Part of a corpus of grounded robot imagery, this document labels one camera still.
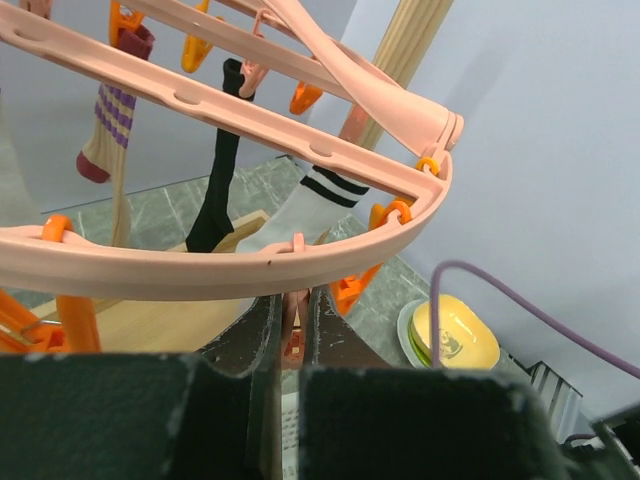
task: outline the white wall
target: white wall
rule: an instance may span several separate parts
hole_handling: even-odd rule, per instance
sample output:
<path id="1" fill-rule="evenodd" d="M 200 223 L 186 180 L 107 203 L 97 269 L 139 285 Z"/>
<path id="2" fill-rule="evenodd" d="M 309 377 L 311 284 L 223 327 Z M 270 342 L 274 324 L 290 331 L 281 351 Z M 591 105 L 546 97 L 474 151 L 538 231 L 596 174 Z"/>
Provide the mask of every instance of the white wall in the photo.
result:
<path id="1" fill-rule="evenodd" d="M 639 16 L 640 5 L 623 0 L 456 0 L 410 89 L 461 113 L 467 126 L 449 196 L 403 252 L 425 276 L 445 259 L 474 262 L 636 365 Z M 352 29 L 360 36 L 350 45 L 371 48 L 377 33 L 367 21 Z M 335 133 L 330 118 L 325 111 L 316 122 L 314 112 L 311 121 Z M 416 160 L 388 136 L 378 151 Z M 388 198 L 372 192 L 358 215 L 366 219 L 374 201 Z M 445 286 L 519 359 L 557 369 L 592 413 L 640 399 L 640 381 L 479 281 L 450 273 Z"/>
<path id="2" fill-rule="evenodd" d="M 196 4 L 199 0 L 189 0 Z M 355 0 L 303 0 L 313 18 L 330 35 L 340 38 Z M 108 1 L 55 2 L 53 20 L 101 41 L 107 39 Z M 253 19 L 211 2 L 210 14 L 223 15 L 234 25 L 250 29 Z M 185 35 L 151 19 L 156 37 L 151 61 L 182 72 L 180 57 Z M 265 35 L 297 51 L 306 49 L 269 28 Z M 215 49 L 194 75 L 219 88 L 222 62 L 229 54 Z M 95 185 L 75 170 L 75 158 L 93 132 L 94 80 L 0 44 L 0 85 L 11 135 L 27 187 L 43 211 L 88 203 L 111 196 L 110 185 Z M 271 72 L 256 103 L 288 114 L 297 81 Z M 208 175 L 213 160 L 214 129 L 144 100 L 138 101 L 128 153 L 128 192 Z M 247 165 L 273 158 L 274 152 L 248 140 L 240 144 L 238 160 Z"/>

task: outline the white sock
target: white sock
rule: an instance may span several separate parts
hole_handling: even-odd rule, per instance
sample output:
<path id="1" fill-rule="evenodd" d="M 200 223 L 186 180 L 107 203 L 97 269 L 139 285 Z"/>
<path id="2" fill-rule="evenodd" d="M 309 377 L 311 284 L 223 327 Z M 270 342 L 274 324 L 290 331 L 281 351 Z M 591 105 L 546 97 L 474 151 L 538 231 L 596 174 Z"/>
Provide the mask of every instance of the white sock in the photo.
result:
<path id="1" fill-rule="evenodd" d="M 25 187 L 0 97 L 0 227 L 40 225 L 41 215 Z"/>
<path id="2" fill-rule="evenodd" d="M 267 245 L 290 242 L 302 233 L 308 244 L 344 218 L 369 187 L 314 166 L 282 207 L 253 235 L 241 240 L 236 253 L 262 250 Z"/>

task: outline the pink drying rack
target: pink drying rack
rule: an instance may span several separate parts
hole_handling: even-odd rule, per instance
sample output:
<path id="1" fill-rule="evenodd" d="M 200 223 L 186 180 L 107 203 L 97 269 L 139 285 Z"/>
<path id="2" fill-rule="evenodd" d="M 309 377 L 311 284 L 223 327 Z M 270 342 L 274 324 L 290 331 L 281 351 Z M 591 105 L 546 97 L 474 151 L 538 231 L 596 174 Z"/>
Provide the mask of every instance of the pink drying rack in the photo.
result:
<path id="1" fill-rule="evenodd" d="M 302 42 L 313 59 L 253 35 L 177 0 L 121 4 L 195 35 L 269 70 L 314 85 L 364 110 L 440 173 L 394 162 L 252 103 L 134 58 L 35 13 L 0 1 L 0 40 L 189 117 L 237 133 L 403 198 L 411 220 L 328 245 L 293 242 L 250 254 L 195 254 L 111 248 L 66 232 L 62 243 L 39 240 L 40 226 L 0 229 L 0 284 L 57 294 L 131 300 L 206 300 L 293 292 L 327 284 L 388 260 L 411 243 L 451 185 L 451 156 L 462 118 L 400 88 L 329 38 L 296 0 L 221 3 Z"/>

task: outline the red sock toe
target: red sock toe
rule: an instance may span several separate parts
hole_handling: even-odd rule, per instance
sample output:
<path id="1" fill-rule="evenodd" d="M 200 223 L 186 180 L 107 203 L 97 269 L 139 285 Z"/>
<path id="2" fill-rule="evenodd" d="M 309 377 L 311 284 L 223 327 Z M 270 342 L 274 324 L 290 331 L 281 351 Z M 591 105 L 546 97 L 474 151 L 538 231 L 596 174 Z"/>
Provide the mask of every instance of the red sock toe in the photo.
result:
<path id="1" fill-rule="evenodd" d="M 94 183 L 104 183 L 111 178 L 109 172 L 91 163 L 82 152 L 76 157 L 76 168 L 80 175 Z"/>

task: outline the gray tile floor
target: gray tile floor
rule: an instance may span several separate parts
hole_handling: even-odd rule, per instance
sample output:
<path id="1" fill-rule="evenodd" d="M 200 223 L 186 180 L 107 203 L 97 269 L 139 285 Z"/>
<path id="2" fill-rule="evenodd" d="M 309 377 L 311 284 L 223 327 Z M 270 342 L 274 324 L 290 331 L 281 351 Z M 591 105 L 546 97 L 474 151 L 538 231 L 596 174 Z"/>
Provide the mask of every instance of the gray tile floor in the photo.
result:
<path id="1" fill-rule="evenodd" d="M 257 209 L 277 211 L 302 177 L 288 158 L 277 158 L 234 173 L 229 192 L 229 216 L 236 219 Z M 133 248 L 166 250 L 184 241 L 194 222 L 207 187 L 207 178 L 157 188 L 129 196 Z M 64 210 L 75 229 L 88 240 L 107 244 L 111 238 L 111 202 L 104 201 Z M 363 233 L 366 227 L 352 216 L 332 230 L 328 241 Z M 30 308 L 51 295 L 12 290 Z M 375 277 L 346 320 L 378 354 L 394 365 L 408 365 L 396 335 L 400 309 L 408 302 L 428 298 L 428 284 L 404 261 L 395 257 Z"/>

